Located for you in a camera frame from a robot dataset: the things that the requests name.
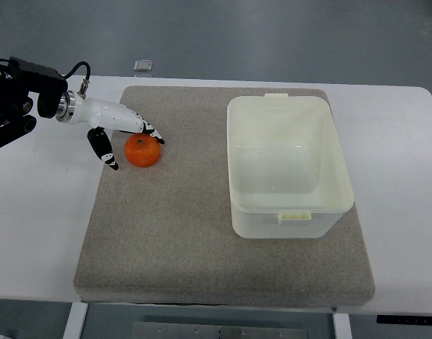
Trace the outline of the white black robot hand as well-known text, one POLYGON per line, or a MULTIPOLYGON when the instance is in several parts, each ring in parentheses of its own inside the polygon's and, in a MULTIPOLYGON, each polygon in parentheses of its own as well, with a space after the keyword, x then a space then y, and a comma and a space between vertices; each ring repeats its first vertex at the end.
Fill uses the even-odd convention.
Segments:
POLYGON ((96 156, 108 167, 118 170, 111 141, 106 130, 149 135, 163 144, 164 139, 157 129, 121 103, 71 96, 68 103, 68 123, 86 123, 90 130, 87 139, 96 156))

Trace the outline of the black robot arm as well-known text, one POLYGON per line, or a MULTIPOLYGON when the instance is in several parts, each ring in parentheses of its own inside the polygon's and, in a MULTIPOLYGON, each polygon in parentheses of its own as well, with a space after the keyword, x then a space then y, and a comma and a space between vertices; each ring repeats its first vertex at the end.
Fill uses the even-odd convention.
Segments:
POLYGON ((58 117, 61 121, 73 115, 75 99, 68 91, 67 79, 81 66, 86 74, 78 91, 85 98, 91 68, 78 62, 67 74, 53 68, 19 58, 0 59, 0 148, 33 131, 37 124, 30 115, 34 102, 30 93, 37 93, 37 112, 41 117, 58 117))

